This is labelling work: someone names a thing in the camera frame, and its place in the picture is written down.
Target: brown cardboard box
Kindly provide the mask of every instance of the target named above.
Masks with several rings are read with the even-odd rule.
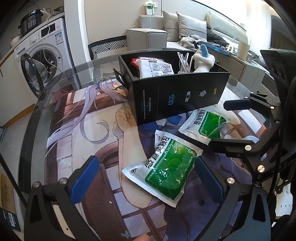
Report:
[[[3,173],[1,173],[0,175],[0,193],[1,193],[0,207],[11,213],[16,213],[15,199],[13,195],[13,186],[9,178]]]

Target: bedside table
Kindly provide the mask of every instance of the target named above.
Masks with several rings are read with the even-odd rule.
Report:
[[[252,92],[259,90],[266,69],[257,63],[248,63],[234,55],[224,55],[218,51],[208,48],[210,54],[215,56],[219,65],[230,72],[230,76],[243,84]]]

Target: barcode label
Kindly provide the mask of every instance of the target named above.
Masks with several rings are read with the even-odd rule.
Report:
[[[9,217],[9,221],[10,221],[11,226],[15,227],[15,222],[13,221],[12,214],[8,213],[8,217]]]

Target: red and white package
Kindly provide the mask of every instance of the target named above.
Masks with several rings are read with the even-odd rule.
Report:
[[[172,65],[163,59],[138,57],[133,58],[131,64],[139,69],[140,79],[174,74]]]

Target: white plush toy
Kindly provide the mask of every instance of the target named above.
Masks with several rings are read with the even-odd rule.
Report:
[[[200,46],[200,49],[201,51],[198,50],[193,55],[195,68],[194,73],[209,72],[215,63],[215,57],[209,54],[207,47],[204,44]]]

